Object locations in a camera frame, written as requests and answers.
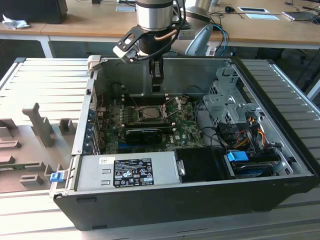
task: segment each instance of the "yellow wire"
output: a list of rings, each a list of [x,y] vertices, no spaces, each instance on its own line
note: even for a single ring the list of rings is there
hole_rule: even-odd
[[[249,141],[249,138],[246,138],[245,140],[243,140],[242,142],[240,142],[238,145],[236,145],[234,148],[238,148],[238,147],[241,147],[243,144],[245,144],[246,142]]]

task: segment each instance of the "cable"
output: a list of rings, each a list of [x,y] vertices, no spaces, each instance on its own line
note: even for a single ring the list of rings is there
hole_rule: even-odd
[[[224,36],[224,47],[223,47],[223,51],[221,52],[221,54],[220,54],[220,56],[222,56],[223,54],[224,54],[224,52],[225,52],[225,50],[226,50],[226,48],[227,48],[227,36],[226,36],[226,32],[221,28],[221,27],[219,27],[218,25],[215,25],[214,24],[214,26],[216,27],[216,28],[218,28],[221,32],[222,32],[222,34],[223,34],[223,36]]]
[[[118,141],[118,142],[123,142],[123,143],[127,144],[127,142],[125,142],[125,141],[123,141],[123,140],[120,140],[120,139],[116,139],[116,141]]]
[[[200,89],[200,87],[198,87],[198,86],[196,86],[196,85],[189,85],[189,86],[187,86],[187,87],[183,90],[183,92],[182,92],[182,95],[183,95],[183,96],[186,95],[186,90],[189,89],[189,88],[196,88],[196,89],[198,89],[203,95],[206,95],[206,94],[204,93],[204,91],[202,91],[202,90]]]
[[[310,64],[314,61],[315,57],[318,55],[318,53],[320,52],[320,48],[318,49],[318,51],[315,53],[315,55],[312,57],[311,61],[308,63],[308,65],[302,70],[302,72],[300,73],[299,77],[297,78],[297,80],[295,81],[295,84],[297,85],[300,78],[302,77],[302,75],[305,73],[305,71],[308,69],[308,67],[310,66]]]
[[[181,54],[181,53],[179,53],[179,52],[177,52],[177,51],[169,51],[168,53],[175,53],[177,56],[183,56],[183,54]]]
[[[181,16],[181,10],[180,10],[180,5],[179,5],[179,1],[176,1],[176,5],[178,7],[178,11],[179,11],[179,14]],[[147,56],[136,56],[134,57],[134,59],[136,61],[143,61],[143,60],[148,60],[148,59],[151,59],[151,58],[154,58],[156,56],[158,56],[159,54],[162,54],[162,52],[169,46],[171,46],[178,38],[178,35],[180,33],[180,30],[182,28],[182,26],[185,24],[185,21],[186,21],[186,4],[185,4],[185,1],[182,1],[182,9],[183,9],[183,19],[180,23],[180,25],[178,26],[177,28],[177,33],[176,35],[173,37],[173,39],[167,44],[165,45],[163,48],[161,48],[160,50],[150,54],[150,55],[147,55]]]

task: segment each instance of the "black cable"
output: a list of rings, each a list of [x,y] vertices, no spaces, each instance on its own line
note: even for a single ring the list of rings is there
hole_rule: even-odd
[[[308,67],[310,66],[310,64],[314,61],[315,57],[318,55],[318,53],[320,52],[320,48],[318,49],[318,51],[315,53],[315,55],[312,57],[312,59],[310,60],[310,62],[307,64],[307,66],[305,66],[305,68],[302,70],[302,72],[300,73],[299,77],[297,78],[297,80],[295,81],[295,84],[297,85],[300,78],[302,77],[302,75],[305,73],[305,71],[308,69]]]
[[[179,52],[177,52],[177,51],[169,51],[168,53],[175,53],[177,56],[183,56],[183,54],[181,54],[181,53],[179,53]]]
[[[181,10],[180,10],[180,5],[179,5],[178,1],[176,1],[176,5],[178,7],[179,14],[181,16]],[[178,35],[180,33],[180,30],[181,30],[182,26],[186,22],[186,4],[185,4],[185,1],[182,1],[182,9],[183,9],[183,19],[182,19],[182,22],[180,23],[180,25],[178,26],[177,32],[176,32],[175,36],[172,38],[172,40],[167,45],[165,45],[163,48],[161,48],[160,50],[158,50],[158,51],[156,51],[156,52],[154,52],[154,53],[152,53],[150,55],[147,55],[147,56],[136,56],[134,58],[136,61],[148,60],[148,59],[151,59],[151,58],[154,58],[154,57],[158,56],[159,54],[162,54],[163,51],[167,47],[171,46],[177,40]]]
[[[189,89],[189,88],[196,88],[196,89],[198,89],[203,95],[206,95],[206,94],[204,93],[204,91],[202,91],[202,90],[200,89],[200,87],[198,87],[198,86],[196,86],[196,85],[189,85],[189,86],[187,86],[187,87],[183,90],[183,92],[182,92],[182,95],[183,95],[183,96],[185,95],[186,90]]]
[[[210,136],[210,135],[208,135],[208,134],[206,134],[205,132],[202,131],[203,129],[207,129],[207,128],[210,128],[210,129],[214,130],[214,129],[215,129],[214,127],[205,126],[205,127],[203,127],[203,128],[200,128],[199,125],[198,125],[198,113],[199,113],[199,109],[200,109],[200,106],[201,106],[202,103],[204,103],[204,100],[203,100],[203,99],[200,101],[200,103],[199,103],[199,105],[198,105],[198,108],[197,108],[197,111],[196,111],[196,114],[195,114],[195,118],[194,118],[195,125],[196,125],[197,128],[202,132],[202,134],[203,134],[204,136],[206,136],[207,138],[209,138],[209,139],[211,139],[211,140],[214,140],[214,141],[216,141],[217,143],[220,144],[220,141],[219,141],[218,139],[215,139],[215,138],[213,138],[212,136]]]

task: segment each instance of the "desk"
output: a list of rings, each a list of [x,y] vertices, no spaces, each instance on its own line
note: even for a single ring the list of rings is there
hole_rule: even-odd
[[[226,5],[211,7],[210,12],[221,12],[223,29],[229,33],[229,46],[265,47],[265,48],[293,48],[318,49],[320,47],[320,25],[311,22],[291,22],[282,12],[295,12],[296,8],[285,5],[284,0],[224,0],[231,4],[238,14],[225,13]],[[294,5],[301,11],[302,6],[315,8],[314,2],[295,0]],[[264,8],[275,14],[279,20],[250,19],[238,7]],[[217,16],[212,16],[219,23]],[[221,34],[213,33],[210,41],[221,40]]]
[[[135,12],[116,12],[116,3],[66,0],[68,15],[62,24],[31,23],[30,28],[11,30],[0,27],[0,39],[40,41],[47,58],[54,57],[50,41],[75,42],[117,42],[130,28],[137,25]],[[284,0],[224,0],[232,4],[237,12],[241,7],[266,8],[271,14],[295,11]],[[316,7],[313,2],[295,0],[295,5]],[[224,11],[220,4],[212,11]],[[224,29],[229,33],[229,46],[318,49],[320,47],[320,26],[311,22],[290,22],[283,16],[280,20],[249,19],[242,15],[225,14],[221,19]],[[217,46],[222,39],[220,32],[213,32],[210,45]]]

